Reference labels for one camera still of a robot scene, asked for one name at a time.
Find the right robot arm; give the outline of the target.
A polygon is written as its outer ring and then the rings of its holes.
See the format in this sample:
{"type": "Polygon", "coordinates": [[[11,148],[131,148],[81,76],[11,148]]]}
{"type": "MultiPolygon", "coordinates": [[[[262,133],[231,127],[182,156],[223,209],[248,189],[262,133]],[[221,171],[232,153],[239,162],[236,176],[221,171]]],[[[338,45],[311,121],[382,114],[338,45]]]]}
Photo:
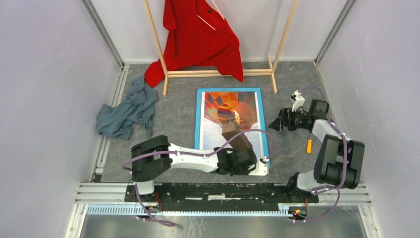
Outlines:
{"type": "Polygon", "coordinates": [[[352,140],[328,119],[329,103],[312,100],[308,111],[301,107],[282,108],[269,128],[283,131],[306,129],[322,143],[314,169],[297,173],[286,196],[299,202],[306,191],[317,195],[331,189],[355,189],[360,182],[365,145],[352,140]]]}

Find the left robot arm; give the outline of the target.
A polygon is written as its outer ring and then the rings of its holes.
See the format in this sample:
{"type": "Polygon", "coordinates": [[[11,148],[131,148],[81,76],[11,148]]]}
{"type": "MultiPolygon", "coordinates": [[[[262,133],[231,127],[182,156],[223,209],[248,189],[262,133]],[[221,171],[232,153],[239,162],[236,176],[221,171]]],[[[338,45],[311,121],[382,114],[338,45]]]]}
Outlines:
{"type": "Polygon", "coordinates": [[[150,202],[156,195],[155,179],[170,169],[190,169],[209,174],[248,176],[260,160],[253,149],[236,150],[223,144],[211,150],[177,146],[166,135],[131,147],[131,159],[123,164],[130,171],[137,196],[150,202]]]}

